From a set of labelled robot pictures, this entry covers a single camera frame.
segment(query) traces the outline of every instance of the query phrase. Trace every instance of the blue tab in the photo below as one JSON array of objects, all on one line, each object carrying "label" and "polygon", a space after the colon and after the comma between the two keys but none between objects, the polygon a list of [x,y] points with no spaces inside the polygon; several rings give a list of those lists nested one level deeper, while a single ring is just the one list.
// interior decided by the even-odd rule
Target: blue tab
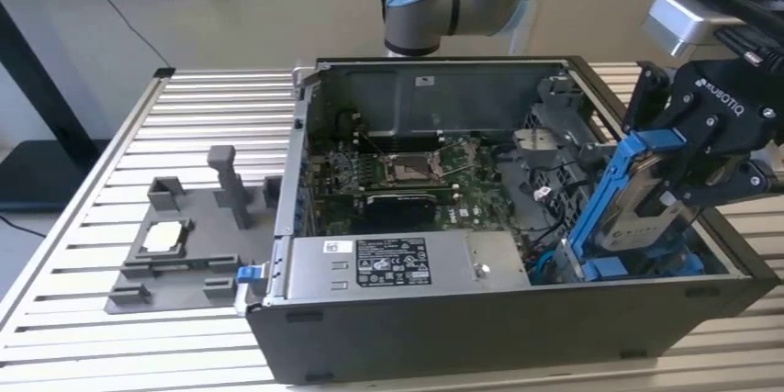
[{"label": "blue tab", "polygon": [[239,270],[236,270],[238,284],[250,284],[259,280],[262,280],[262,267],[243,266]]},{"label": "blue tab", "polygon": [[606,280],[628,275],[624,264],[618,257],[602,257],[590,260],[583,266],[587,281]]}]

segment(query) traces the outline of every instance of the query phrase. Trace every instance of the metal frame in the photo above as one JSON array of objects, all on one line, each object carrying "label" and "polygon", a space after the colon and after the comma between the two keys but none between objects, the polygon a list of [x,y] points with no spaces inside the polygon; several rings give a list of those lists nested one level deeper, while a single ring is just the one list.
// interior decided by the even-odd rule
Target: metal frame
[{"label": "metal frame", "polygon": [[[627,102],[640,73],[636,64],[600,63],[592,68],[610,85],[607,91]],[[275,77],[236,77],[268,74]],[[216,75],[232,77],[206,78]],[[292,103],[291,84],[275,86],[288,78],[288,72],[278,71],[179,73],[172,79],[172,84],[244,84],[202,90],[170,89],[166,82],[154,82],[3,302],[3,311],[11,310],[0,332],[3,390],[291,390],[275,383],[247,322],[231,308],[131,316],[108,316],[102,310],[102,290],[116,278],[146,211],[146,178],[167,172],[179,174],[187,186],[218,186],[199,166],[215,140],[242,146],[238,172],[244,179],[259,179],[271,164],[282,166],[286,145],[279,140],[287,137],[259,127],[271,109],[291,114],[280,111],[286,107],[274,107]],[[620,105],[616,111],[623,115]],[[712,222],[734,225],[779,276],[783,207],[784,196],[722,207],[727,221]],[[36,295],[60,298],[34,302]],[[784,386],[783,347],[780,286],[739,317],[702,324],[655,361],[407,378],[347,388],[768,392]],[[478,356],[490,349],[476,348]]]}]

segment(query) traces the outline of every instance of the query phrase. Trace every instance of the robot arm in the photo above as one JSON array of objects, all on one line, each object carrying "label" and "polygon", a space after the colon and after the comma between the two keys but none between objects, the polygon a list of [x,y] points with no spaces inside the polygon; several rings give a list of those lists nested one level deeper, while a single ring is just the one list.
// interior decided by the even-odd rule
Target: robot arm
[{"label": "robot arm", "polygon": [[515,27],[524,0],[384,0],[384,45],[390,55],[424,56],[442,36],[488,36]]},{"label": "robot arm", "polygon": [[[686,17],[696,16],[684,13],[684,4],[743,20],[684,27]],[[684,39],[710,31],[738,57],[688,62],[672,81],[652,63],[643,65],[623,125],[627,137],[564,245],[583,280],[626,276],[619,256],[630,250],[679,255],[674,274],[698,273],[699,260],[679,241],[688,224],[675,228],[675,220],[703,207],[782,193],[784,20],[771,11],[776,5],[778,0],[683,0],[668,9],[656,0],[648,22],[658,29],[682,32]]]}]

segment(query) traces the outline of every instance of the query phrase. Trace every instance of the white sticker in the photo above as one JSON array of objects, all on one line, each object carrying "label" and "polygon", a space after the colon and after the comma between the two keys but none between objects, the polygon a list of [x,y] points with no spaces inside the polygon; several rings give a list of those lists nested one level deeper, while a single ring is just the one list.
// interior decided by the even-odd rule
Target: white sticker
[{"label": "white sticker", "polygon": [[355,252],[355,241],[324,241],[324,252]]}]

